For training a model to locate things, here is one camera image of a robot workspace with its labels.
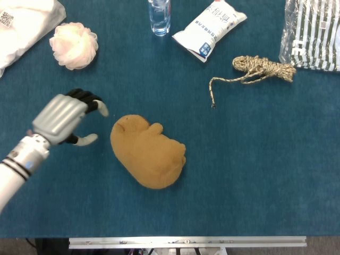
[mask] rope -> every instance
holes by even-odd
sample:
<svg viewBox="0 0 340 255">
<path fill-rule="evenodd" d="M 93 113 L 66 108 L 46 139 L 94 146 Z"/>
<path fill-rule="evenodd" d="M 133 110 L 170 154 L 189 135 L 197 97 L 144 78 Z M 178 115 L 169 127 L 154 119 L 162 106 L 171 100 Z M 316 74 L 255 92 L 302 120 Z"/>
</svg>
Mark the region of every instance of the rope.
<svg viewBox="0 0 340 255">
<path fill-rule="evenodd" d="M 296 73 L 296 69 L 290 64 L 280 64 L 272 62 L 267 58 L 240 56 L 233 60 L 233 66 L 236 70 L 245 72 L 246 75 L 237 79 L 224 79 L 219 77 L 213 77 L 209 82 L 209 91 L 212 108 L 216 107 L 214 94 L 213 94 L 213 81 L 235 82 L 241 81 L 242 84 L 253 84 L 262 81 L 268 77 L 279 77 L 285 81 L 293 82 L 293 75 Z M 248 78 L 253 76 L 260 76 L 258 79 L 247 81 Z"/>
</svg>

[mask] water bottle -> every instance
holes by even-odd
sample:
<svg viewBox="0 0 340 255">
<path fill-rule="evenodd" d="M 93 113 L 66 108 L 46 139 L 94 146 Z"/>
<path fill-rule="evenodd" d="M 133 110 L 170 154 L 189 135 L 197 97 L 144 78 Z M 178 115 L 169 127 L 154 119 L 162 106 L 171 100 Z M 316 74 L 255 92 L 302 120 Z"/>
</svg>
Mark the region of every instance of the water bottle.
<svg viewBox="0 0 340 255">
<path fill-rule="evenodd" d="M 164 36 L 170 30 L 171 0 L 148 0 L 151 30 Z"/>
</svg>

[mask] brown plush toy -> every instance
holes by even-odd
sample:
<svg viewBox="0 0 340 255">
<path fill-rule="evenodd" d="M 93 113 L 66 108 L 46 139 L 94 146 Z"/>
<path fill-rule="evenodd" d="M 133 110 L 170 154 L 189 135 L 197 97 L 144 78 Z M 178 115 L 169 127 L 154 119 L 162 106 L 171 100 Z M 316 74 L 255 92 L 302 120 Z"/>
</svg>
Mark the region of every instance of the brown plush toy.
<svg viewBox="0 0 340 255">
<path fill-rule="evenodd" d="M 163 126 L 150 125 L 139 115 L 120 118 L 111 132 L 118 160 L 143 186 L 163 189 L 173 184 L 185 164 L 185 145 L 162 135 Z"/>
</svg>

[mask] silver robotic hand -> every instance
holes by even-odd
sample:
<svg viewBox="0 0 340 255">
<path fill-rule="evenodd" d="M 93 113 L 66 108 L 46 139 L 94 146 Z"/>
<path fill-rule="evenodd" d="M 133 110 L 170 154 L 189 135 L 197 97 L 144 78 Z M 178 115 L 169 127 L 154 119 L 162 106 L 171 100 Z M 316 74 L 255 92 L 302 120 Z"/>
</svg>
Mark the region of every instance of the silver robotic hand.
<svg viewBox="0 0 340 255">
<path fill-rule="evenodd" d="M 85 146 L 98 135 L 78 137 L 73 130 L 82 118 L 95 110 L 107 117 L 109 112 L 102 99 L 88 91 L 71 90 L 54 97 L 33 121 L 33 132 L 0 163 L 0 213 L 16 191 L 48 157 L 49 147 L 61 143 Z"/>
</svg>

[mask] robotic hand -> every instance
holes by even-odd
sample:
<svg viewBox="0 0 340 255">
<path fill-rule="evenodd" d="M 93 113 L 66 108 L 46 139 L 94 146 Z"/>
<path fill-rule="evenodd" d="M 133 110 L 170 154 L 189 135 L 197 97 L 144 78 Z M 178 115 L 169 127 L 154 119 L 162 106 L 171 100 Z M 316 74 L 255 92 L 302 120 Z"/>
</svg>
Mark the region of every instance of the robotic hand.
<svg viewBox="0 0 340 255">
<path fill-rule="evenodd" d="M 63 142 L 85 146 L 98 135 L 77 137 L 72 132 L 82 118 L 98 110 L 108 116 L 101 98 L 88 91 L 73 89 L 66 95 L 54 97 L 33 121 L 33 132 L 0 163 L 0 213 L 16 191 L 48 157 L 49 147 Z"/>
</svg>

